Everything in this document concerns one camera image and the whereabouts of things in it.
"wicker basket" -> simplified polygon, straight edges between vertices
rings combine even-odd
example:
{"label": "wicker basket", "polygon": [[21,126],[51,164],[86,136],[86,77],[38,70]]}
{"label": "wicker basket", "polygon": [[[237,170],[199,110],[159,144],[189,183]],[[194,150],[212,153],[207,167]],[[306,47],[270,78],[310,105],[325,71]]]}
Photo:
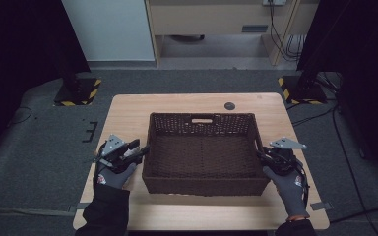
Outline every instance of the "wicker basket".
{"label": "wicker basket", "polygon": [[152,194],[259,196],[270,181],[254,114],[152,113],[148,144]]}

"gray carpet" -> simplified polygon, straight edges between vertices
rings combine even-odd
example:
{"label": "gray carpet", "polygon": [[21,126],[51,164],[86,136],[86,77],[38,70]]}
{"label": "gray carpet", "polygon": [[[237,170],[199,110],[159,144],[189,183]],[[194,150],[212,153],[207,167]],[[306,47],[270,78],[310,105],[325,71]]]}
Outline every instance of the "gray carpet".
{"label": "gray carpet", "polygon": [[[62,82],[55,80],[29,90],[0,140],[0,208],[67,211],[82,194],[111,99],[127,93],[278,92],[277,78],[294,71],[254,70],[116,70],[94,71],[102,83],[91,105],[53,106]],[[327,91],[327,96],[334,96]],[[335,106],[298,105],[288,110],[292,122]],[[378,207],[378,163],[361,159],[347,122],[336,123],[367,209]],[[90,137],[97,122],[94,138]],[[362,211],[347,161],[334,129],[332,113],[295,126],[330,220]],[[370,214],[378,229],[378,212]],[[73,235],[73,216],[0,215],[0,235]],[[319,235],[375,235],[365,216],[332,224]]]}

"yellow and black tape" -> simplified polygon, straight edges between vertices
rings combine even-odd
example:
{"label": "yellow and black tape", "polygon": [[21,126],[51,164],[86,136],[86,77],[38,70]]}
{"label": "yellow and black tape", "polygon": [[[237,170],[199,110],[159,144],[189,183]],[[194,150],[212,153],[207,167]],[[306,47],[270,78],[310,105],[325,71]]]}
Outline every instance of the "yellow and black tape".
{"label": "yellow and black tape", "polygon": [[89,105],[94,101],[94,98],[97,94],[97,90],[99,89],[99,85],[101,83],[100,79],[97,79],[94,81],[94,85],[91,89],[91,92],[86,100],[81,101],[71,101],[71,100],[65,100],[65,101],[57,101],[54,102],[54,105],[56,106],[75,106],[75,105]]}
{"label": "yellow and black tape", "polygon": [[299,104],[299,103],[306,103],[306,104],[323,104],[323,101],[316,100],[316,99],[295,99],[291,97],[291,92],[289,91],[288,87],[286,86],[286,83],[284,82],[284,78],[278,79],[279,86],[282,89],[284,99],[287,103],[292,104]]}

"hand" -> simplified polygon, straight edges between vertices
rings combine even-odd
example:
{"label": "hand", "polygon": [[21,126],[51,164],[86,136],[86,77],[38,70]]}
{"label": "hand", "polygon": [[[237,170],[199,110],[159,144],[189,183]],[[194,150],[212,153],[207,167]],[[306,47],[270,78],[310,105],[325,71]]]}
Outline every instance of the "hand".
{"label": "hand", "polygon": [[276,185],[284,203],[284,208],[289,215],[288,220],[308,218],[309,214],[306,212],[302,200],[303,189],[300,175],[294,170],[286,176],[280,176],[275,174],[269,166],[263,167],[263,172]]}
{"label": "hand", "polygon": [[107,185],[116,189],[122,189],[128,178],[134,173],[137,168],[136,163],[131,163],[128,168],[120,173],[115,174],[106,165],[99,163],[97,165],[97,183]]}

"table top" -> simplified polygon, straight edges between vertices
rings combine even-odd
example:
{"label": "table top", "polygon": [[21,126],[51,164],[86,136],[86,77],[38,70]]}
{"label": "table top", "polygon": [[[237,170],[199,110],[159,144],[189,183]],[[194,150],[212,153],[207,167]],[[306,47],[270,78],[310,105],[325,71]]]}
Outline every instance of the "table top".
{"label": "table top", "polygon": [[[235,109],[224,105],[232,102]],[[140,139],[146,144],[149,118],[159,113],[254,113],[264,146],[270,141],[287,137],[297,141],[282,98],[277,93],[186,93],[186,94],[121,94],[111,103],[98,149],[109,135],[114,134],[126,142]],[[309,204],[321,199],[312,173],[300,149],[296,157],[303,163],[310,185]],[[285,222],[284,203],[271,182],[262,196],[200,197],[149,194],[142,179],[143,165],[138,165],[126,189],[130,190],[130,218],[128,230],[273,230]],[[92,164],[80,203],[93,198]],[[307,206],[315,229],[326,229],[329,220],[323,209]],[[78,209],[74,228],[86,222],[83,210]]]}

